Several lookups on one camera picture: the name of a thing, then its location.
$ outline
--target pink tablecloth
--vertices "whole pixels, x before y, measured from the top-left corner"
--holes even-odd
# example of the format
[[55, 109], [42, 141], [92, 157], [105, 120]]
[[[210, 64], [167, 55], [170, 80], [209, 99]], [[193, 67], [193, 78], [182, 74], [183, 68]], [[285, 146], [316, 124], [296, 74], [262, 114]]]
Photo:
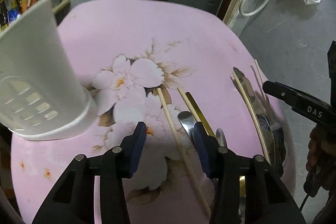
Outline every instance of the pink tablecloth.
[[[105, 114], [97, 117], [86, 133], [71, 139], [35, 142], [13, 136], [12, 177], [23, 220], [32, 222], [75, 155], [100, 155], [132, 133], [136, 121], [145, 121], [147, 140], [139, 169], [131, 180], [124, 181], [131, 222], [208, 223], [186, 177], [158, 96], [151, 88], [167, 88], [165, 95], [171, 99], [169, 109], [178, 128], [177, 114], [187, 107], [176, 87], [183, 86], [212, 129], [223, 129], [231, 150], [247, 157], [262, 154], [251, 116], [231, 80], [236, 66], [249, 78], [256, 93], [261, 93], [253, 58], [240, 40], [214, 15], [146, 0], [81, 4], [58, 30], [75, 73], [82, 85], [92, 90], [98, 115]], [[279, 102], [274, 98], [270, 102], [285, 129], [289, 152], [282, 179], [293, 192], [292, 137]], [[181, 133], [180, 137], [211, 204], [213, 186], [202, 173], [186, 135]], [[96, 205], [99, 223], [97, 195]]]

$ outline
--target flower center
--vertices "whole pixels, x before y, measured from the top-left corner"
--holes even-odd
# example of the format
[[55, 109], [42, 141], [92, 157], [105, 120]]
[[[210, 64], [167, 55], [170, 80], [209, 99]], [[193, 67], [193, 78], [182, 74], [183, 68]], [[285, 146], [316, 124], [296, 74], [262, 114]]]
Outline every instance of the flower center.
[[146, 134], [154, 136], [154, 131], [150, 127], [146, 127]]
[[120, 88], [121, 85], [125, 83], [125, 77], [120, 78], [117, 83], [115, 84], [115, 88], [118, 89]]

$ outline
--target screw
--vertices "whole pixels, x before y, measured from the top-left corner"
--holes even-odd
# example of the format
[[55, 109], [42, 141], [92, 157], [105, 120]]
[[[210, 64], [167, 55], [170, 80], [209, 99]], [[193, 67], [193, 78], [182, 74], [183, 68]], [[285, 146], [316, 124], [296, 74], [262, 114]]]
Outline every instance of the screw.
[[220, 146], [218, 148], [218, 152], [221, 153], [221, 154], [226, 154], [228, 151], [229, 150], [226, 147], [224, 147], [224, 146]]
[[115, 154], [118, 154], [122, 151], [122, 148], [120, 146], [115, 146], [112, 148], [112, 152]]
[[75, 160], [77, 161], [81, 161], [82, 159], [84, 159], [85, 155], [84, 154], [78, 154], [76, 157], [75, 157]]
[[256, 155], [255, 156], [255, 160], [258, 161], [258, 162], [263, 162], [264, 161], [264, 157], [261, 156], [261, 155]]

